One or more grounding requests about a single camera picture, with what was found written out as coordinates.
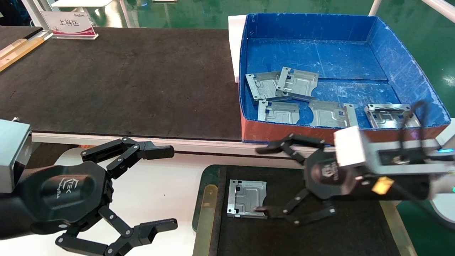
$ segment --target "conveyor belt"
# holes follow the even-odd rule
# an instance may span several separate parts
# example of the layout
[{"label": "conveyor belt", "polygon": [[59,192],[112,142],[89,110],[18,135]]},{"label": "conveyor belt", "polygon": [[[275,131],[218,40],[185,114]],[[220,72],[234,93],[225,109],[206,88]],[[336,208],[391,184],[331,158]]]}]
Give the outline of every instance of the conveyor belt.
[{"label": "conveyor belt", "polygon": [[49,39],[2,72],[0,118],[34,132],[241,140],[227,30],[96,31]]},{"label": "conveyor belt", "polygon": [[[304,187],[300,170],[227,166],[226,173],[226,188],[230,179],[266,181],[264,205],[283,205]],[[228,189],[224,194],[217,256],[400,255],[377,201],[337,201],[336,215],[296,228],[283,219],[228,218]],[[295,211],[310,213],[319,207],[309,200]]]}]

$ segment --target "sign holder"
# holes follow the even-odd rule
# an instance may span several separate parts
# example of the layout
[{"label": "sign holder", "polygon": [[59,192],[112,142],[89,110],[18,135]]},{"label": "sign holder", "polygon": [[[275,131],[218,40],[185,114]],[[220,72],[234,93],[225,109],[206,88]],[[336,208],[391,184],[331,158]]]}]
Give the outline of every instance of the sign holder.
[{"label": "sign holder", "polygon": [[91,25],[88,13],[65,11],[41,12],[56,39],[94,40],[98,37]]}]

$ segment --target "blue box lining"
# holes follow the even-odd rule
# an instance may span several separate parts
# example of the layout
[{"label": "blue box lining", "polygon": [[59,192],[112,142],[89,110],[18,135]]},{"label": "blue box lining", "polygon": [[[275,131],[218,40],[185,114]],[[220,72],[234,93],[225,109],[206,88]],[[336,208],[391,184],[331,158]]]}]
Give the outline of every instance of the blue box lining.
[{"label": "blue box lining", "polygon": [[[363,129],[371,129],[364,113],[366,104],[413,104],[420,99],[431,105],[427,127],[450,123],[446,108],[421,68],[378,17],[249,14],[242,39],[239,81],[246,119],[257,121],[258,109],[247,89],[245,74],[280,71],[282,67],[319,73],[312,96],[353,104]],[[308,103],[289,102],[300,103],[297,125],[309,126],[313,114]]]}]

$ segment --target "blue box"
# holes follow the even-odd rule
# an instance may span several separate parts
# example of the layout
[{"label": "blue box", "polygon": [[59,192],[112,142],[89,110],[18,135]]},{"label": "blue box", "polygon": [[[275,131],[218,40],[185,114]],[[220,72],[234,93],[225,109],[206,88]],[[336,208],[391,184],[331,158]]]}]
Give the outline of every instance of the blue box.
[{"label": "blue box", "polygon": [[[289,101],[300,103],[296,125],[257,120],[258,106],[253,104],[245,74],[280,71],[282,67],[319,73],[312,96],[321,101],[354,104],[363,130],[394,130],[371,128],[364,113],[368,103],[412,105],[418,100],[427,101],[430,113],[426,127],[437,128],[427,131],[428,138],[435,138],[450,123],[447,109],[420,66],[379,17],[256,13],[247,15],[240,50],[243,141],[269,141],[286,136],[288,131],[332,141],[336,129],[309,126],[313,113],[307,102]],[[396,137],[372,140],[393,141]]]}]

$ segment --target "blue indicator light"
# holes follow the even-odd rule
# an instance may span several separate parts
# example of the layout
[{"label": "blue indicator light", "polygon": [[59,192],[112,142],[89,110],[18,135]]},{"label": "blue indicator light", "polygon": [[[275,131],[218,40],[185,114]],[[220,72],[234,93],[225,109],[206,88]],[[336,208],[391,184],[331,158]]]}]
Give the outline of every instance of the blue indicator light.
[{"label": "blue indicator light", "polygon": [[442,148],[442,149],[438,150],[439,153],[450,153],[453,151],[454,151],[453,148]]}]

